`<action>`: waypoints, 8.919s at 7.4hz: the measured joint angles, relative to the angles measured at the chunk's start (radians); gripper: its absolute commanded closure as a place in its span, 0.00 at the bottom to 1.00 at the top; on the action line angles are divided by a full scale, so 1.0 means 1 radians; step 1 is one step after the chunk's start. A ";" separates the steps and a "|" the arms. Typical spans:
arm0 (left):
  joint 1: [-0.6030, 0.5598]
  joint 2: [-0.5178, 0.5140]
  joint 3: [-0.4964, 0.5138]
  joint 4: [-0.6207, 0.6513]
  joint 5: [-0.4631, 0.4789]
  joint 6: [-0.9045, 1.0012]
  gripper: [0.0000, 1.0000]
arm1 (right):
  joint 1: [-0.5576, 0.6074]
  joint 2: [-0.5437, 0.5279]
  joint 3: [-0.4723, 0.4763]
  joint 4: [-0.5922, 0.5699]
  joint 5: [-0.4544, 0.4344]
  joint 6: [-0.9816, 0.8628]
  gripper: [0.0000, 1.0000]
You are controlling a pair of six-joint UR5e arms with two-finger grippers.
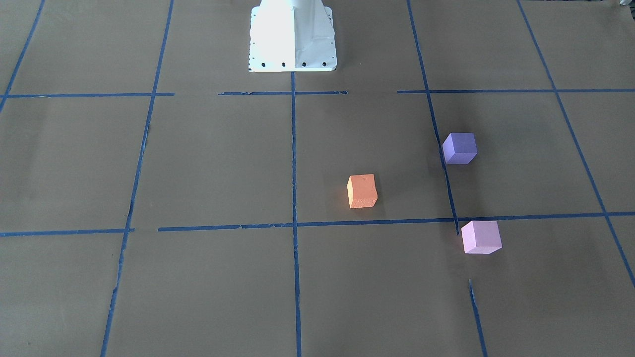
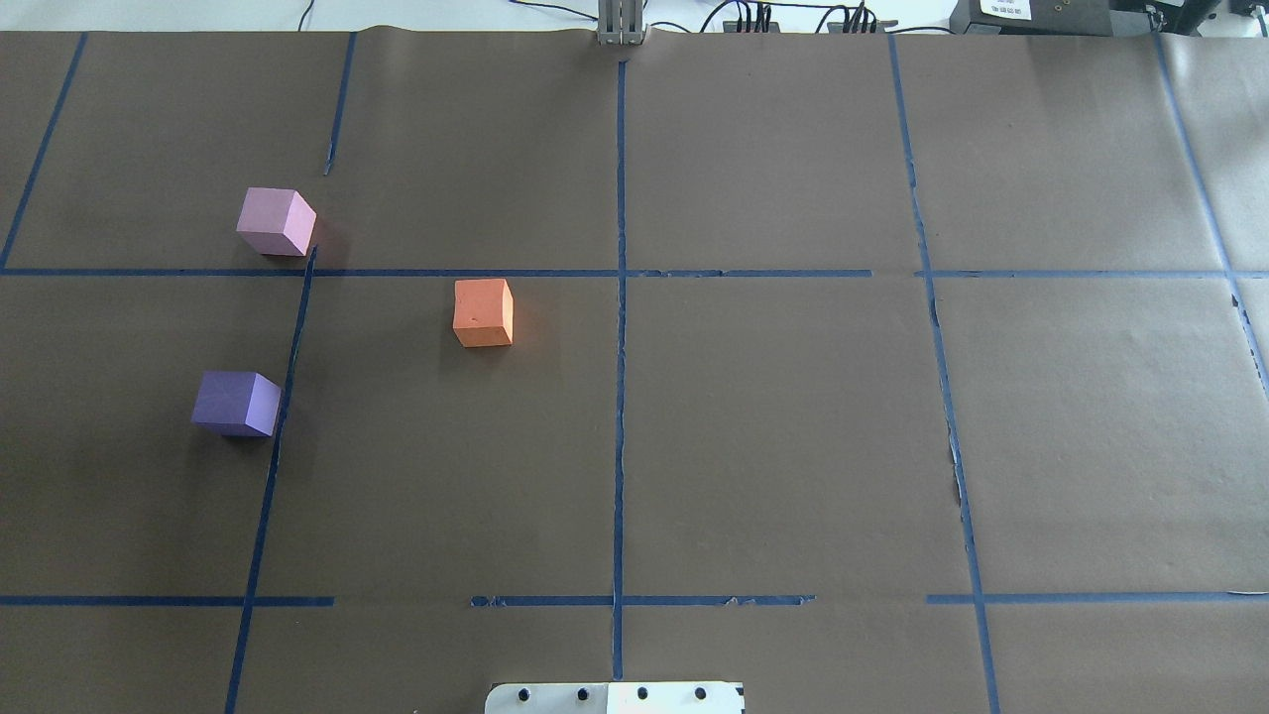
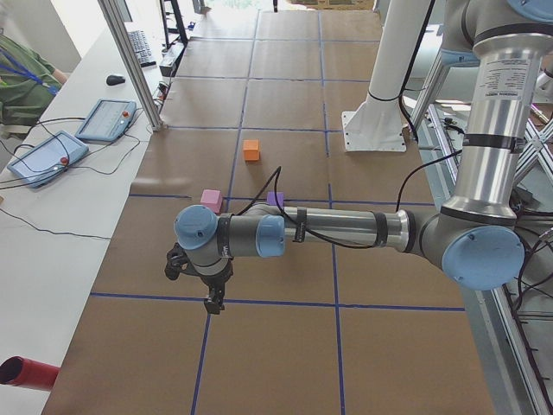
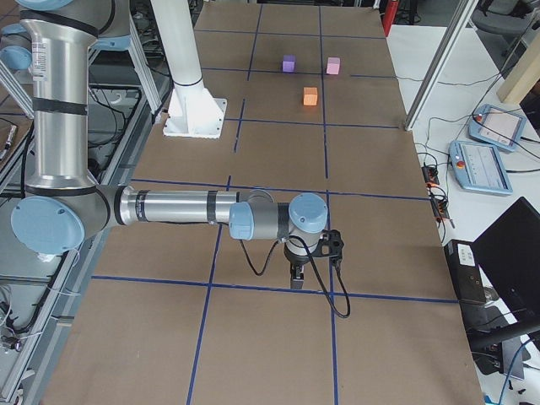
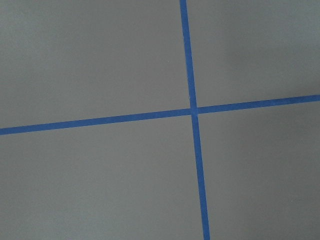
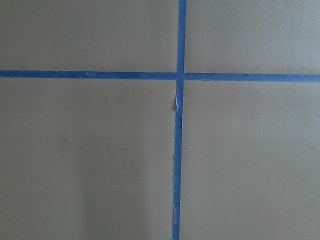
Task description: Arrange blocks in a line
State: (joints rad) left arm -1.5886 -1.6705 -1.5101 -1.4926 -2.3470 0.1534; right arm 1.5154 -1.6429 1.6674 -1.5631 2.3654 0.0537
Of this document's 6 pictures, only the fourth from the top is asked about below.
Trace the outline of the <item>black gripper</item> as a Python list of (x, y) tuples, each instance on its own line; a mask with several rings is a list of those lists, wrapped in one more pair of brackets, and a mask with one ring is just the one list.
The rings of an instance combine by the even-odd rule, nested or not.
[(303, 289), (304, 285), (304, 265), (310, 261), (310, 258), (303, 251), (302, 254), (296, 254), (285, 245), (283, 253), (290, 263), (290, 288)]

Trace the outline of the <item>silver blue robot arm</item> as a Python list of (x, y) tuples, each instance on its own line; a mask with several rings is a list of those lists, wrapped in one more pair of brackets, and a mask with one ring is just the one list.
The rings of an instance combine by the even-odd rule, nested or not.
[(137, 222), (225, 224), (239, 241), (283, 244), (291, 286), (303, 267), (330, 253), (327, 205), (313, 193), (278, 203), (265, 191), (137, 191), (102, 186), (88, 171), (89, 49), (131, 40), (126, 1), (23, 1), (32, 41), (35, 172), (11, 214), (17, 239), (61, 255), (102, 230)]

